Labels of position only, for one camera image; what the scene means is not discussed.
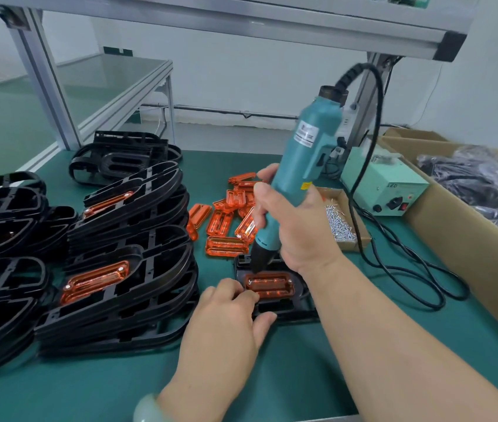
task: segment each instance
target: green table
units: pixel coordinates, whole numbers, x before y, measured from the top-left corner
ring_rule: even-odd
[[[47,182],[52,205],[81,210],[84,195],[93,188],[70,180],[65,173],[70,156],[68,152],[57,154],[38,173]],[[190,192],[190,204],[211,204],[224,197],[228,177],[278,160],[279,156],[273,155],[185,151],[183,183]],[[319,184],[336,185],[329,181]],[[400,220],[388,224],[422,257],[438,262]],[[375,231],[373,236],[383,260],[411,266]],[[206,257],[203,237],[195,244],[202,289],[233,275],[231,260]],[[442,311],[427,312],[379,271],[366,268],[357,254],[347,256],[405,312],[498,387],[498,323],[476,299],[449,300]],[[450,286],[446,278],[442,281]],[[410,286],[426,298],[433,297],[414,281]],[[138,399],[147,392],[158,392],[168,382],[177,357],[175,347],[128,357],[30,361],[22,366],[13,361],[0,370],[0,421],[129,421]],[[225,420],[295,422],[355,413],[321,324],[314,323],[272,329],[249,382]]]
[[[162,63],[97,55],[59,66],[76,125]],[[54,132],[28,77],[0,82],[0,174],[17,170],[54,142]]]

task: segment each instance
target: pile of orange parts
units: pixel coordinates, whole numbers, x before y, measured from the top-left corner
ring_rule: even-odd
[[[234,258],[249,252],[249,246],[257,234],[253,220],[253,186],[257,182],[250,181],[255,177],[256,173],[245,173],[229,178],[228,182],[233,185],[233,189],[226,190],[225,198],[213,203],[214,212],[206,227],[207,255]],[[193,241],[198,238],[197,229],[211,212],[212,208],[204,204],[195,204],[189,210],[190,220],[186,229]],[[228,237],[235,212],[242,221],[235,230],[235,237]]]

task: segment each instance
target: person's right hand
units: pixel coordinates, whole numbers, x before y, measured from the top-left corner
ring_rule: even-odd
[[[278,164],[271,164],[257,175],[270,182],[277,170]],[[267,212],[278,221],[281,256],[290,269],[305,278],[344,258],[331,232],[321,194],[313,185],[298,207],[263,182],[254,185],[254,197],[255,225],[258,228],[266,225]]]

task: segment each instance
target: coiled black cable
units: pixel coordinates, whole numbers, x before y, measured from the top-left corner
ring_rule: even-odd
[[[384,88],[383,88],[383,81],[382,81],[382,76],[379,72],[379,70],[372,64],[372,63],[358,63],[354,65],[350,70],[344,74],[343,77],[337,82],[336,88],[340,91],[345,91],[350,84],[360,76],[364,71],[370,71],[375,79],[376,79],[376,89],[377,89],[377,95],[378,95],[378,105],[376,107],[376,118],[375,118],[375,124],[374,124],[374,132],[372,136],[372,142],[370,144],[370,148],[368,149],[368,153],[366,154],[366,159],[364,161],[364,164],[362,168],[360,169],[360,172],[358,174],[358,177],[356,178],[356,181],[354,185],[352,186],[351,190],[349,191],[344,185],[343,185],[343,191],[347,195],[349,199],[349,209],[350,209],[350,214],[351,214],[351,220],[352,220],[352,225],[354,227],[355,233],[356,233],[356,240],[358,243],[358,249],[360,251],[360,255],[364,259],[364,261],[370,265],[371,267],[374,268],[379,268],[382,269],[388,277],[390,277],[403,291],[405,291],[409,296],[411,296],[413,299],[416,301],[420,302],[422,305],[427,306],[430,309],[433,309],[434,311],[438,311],[442,309],[446,305],[446,296],[455,299],[455,300],[465,300],[468,299],[470,296],[470,287],[468,284],[461,279],[458,275],[453,273],[452,271],[449,271],[448,269],[441,268],[435,264],[432,264],[430,262],[426,262],[423,260],[417,253],[415,253],[411,248],[408,248],[405,246],[397,237],[397,235],[389,229],[387,226],[381,224],[377,219],[374,218],[374,216],[370,213],[367,212],[366,210],[360,208],[355,199],[354,199],[354,194],[356,192],[356,189],[358,188],[358,185],[360,185],[360,181],[364,177],[364,173],[366,169],[368,168],[368,165],[370,164],[370,160],[372,159],[372,154],[374,153],[374,149],[376,147],[376,143],[378,141],[378,135],[380,131],[380,124],[382,122],[382,106],[383,106],[383,99],[384,99]],[[360,230],[358,229],[358,223],[356,222],[356,214],[355,210],[357,210],[366,220],[369,220],[373,222],[380,232],[386,237],[388,241],[390,241],[392,244],[399,246],[404,253],[412,258],[415,262],[420,263],[425,271],[428,273],[428,278],[422,276],[418,272],[415,272],[411,269],[403,268],[403,267],[396,267],[396,266],[387,266],[385,265],[381,260],[378,255],[378,250],[376,249],[376,244],[374,242],[374,239],[372,239],[371,246],[372,246],[372,252],[374,254],[374,257],[376,259],[376,262],[372,262],[365,254],[364,252],[364,247],[362,243],[362,238],[360,236]],[[434,277],[432,274],[430,268],[437,269],[441,272],[444,272],[451,277],[453,277],[455,280],[460,283],[463,289],[463,293],[461,295],[455,295],[451,291],[445,289]],[[397,279],[397,277],[390,272],[390,270],[393,271],[400,271],[400,272],[405,272],[411,276],[414,276],[415,278],[421,280],[421,282],[425,283],[428,285],[437,295],[438,297],[438,303],[432,303],[429,302],[426,299],[421,298],[420,296],[416,295],[412,290],[410,290],[407,286],[405,286],[400,280]]]

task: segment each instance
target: teal electric screwdriver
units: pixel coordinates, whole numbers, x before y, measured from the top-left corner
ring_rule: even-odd
[[[319,177],[337,146],[335,134],[343,120],[341,105],[344,105],[344,101],[341,99],[349,85],[365,70],[371,70],[379,76],[379,71],[372,64],[358,63],[335,86],[322,86],[313,103],[300,113],[298,124],[271,183],[272,188],[292,205],[299,206],[302,203],[312,181]],[[254,273],[265,270],[280,250],[278,232],[278,221],[267,213],[266,226],[258,231],[251,249],[251,270]]]

